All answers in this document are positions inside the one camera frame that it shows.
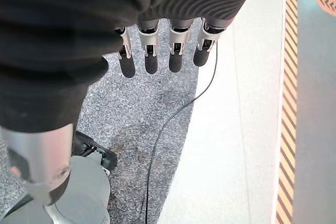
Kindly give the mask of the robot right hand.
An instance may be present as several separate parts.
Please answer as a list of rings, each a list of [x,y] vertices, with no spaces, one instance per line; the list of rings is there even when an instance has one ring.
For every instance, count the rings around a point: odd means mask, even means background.
[[[135,74],[127,27],[136,25],[148,73],[157,69],[157,30],[170,22],[169,68],[178,72],[193,20],[203,26],[194,63],[203,66],[246,0],[1,0],[1,130],[12,172],[52,205],[70,176],[73,134],[89,86],[116,53]]]

